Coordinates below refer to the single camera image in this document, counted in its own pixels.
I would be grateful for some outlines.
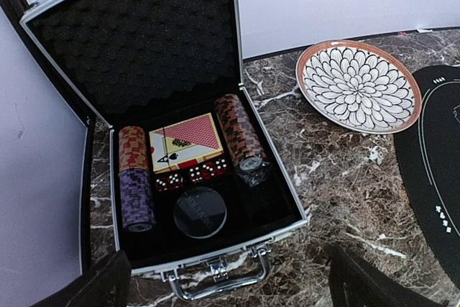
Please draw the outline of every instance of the brown poker chip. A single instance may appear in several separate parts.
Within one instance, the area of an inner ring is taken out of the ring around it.
[[[227,94],[218,98],[214,109],[234,167],[243,171],[257,169],[266,154],[238,96]]]
[[[144,130],[128,126],[119,132],[119,171],[130,168],[149,169]]]

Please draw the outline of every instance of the stack of poker chips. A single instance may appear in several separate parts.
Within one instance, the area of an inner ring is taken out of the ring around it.
[[[214,110],[236,172],[251,187],[266,180],[270,163],[238,96],[227,94],[218,98]]]
[[[145,133],[128,126],[119,132],[119,178],[123,229],[145,232],[156,224],[149,182]]]

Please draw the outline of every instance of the marble countertop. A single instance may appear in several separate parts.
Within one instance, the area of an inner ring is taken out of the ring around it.
[[[460,30],[363,40],[411,72],[428,65],[460,65]],[[245,84],[290,174],[309,224],[272,246],[266,281],[218,298],[184,303],[159,275],[135,275],[130,306],[332,306],[325,246],[339,243],[404,286],[436,301],[460,291],[434,257],[410,207],[392,135],[339,127],[300,95],[295,64],[301,51],[244,64]],[[114,250],[109,178],[109,131],[97,122],[91,172],[93,261]],[[256,266],[229,258],[230,276]],[[184,286],[206,285],[206,267],[187,272]]]

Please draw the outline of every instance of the dice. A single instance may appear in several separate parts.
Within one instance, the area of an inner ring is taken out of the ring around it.
[[[203,171],[200,169],[199,165],[188,170],[188,178],[192,183],[200,183],[203,181]]]
[[[217,176],[223,175],[229,171],[227,161],[225,158],[218,157],[200,163],[198,166],[190,168],[188,177],[192,183],[200,183],[204,180],[210,180]]]
[[[184,186],[184,179],[180,173],[166,173],[155,177],[157,191],[169,191]]]

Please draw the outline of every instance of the floral pattern plate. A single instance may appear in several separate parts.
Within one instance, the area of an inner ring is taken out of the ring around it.
[[[394,57],[371,45],[322,42],[302,53],[295,70],[311,105],[348,129],[396,133],[420,115],[421,96],[414,77]]]

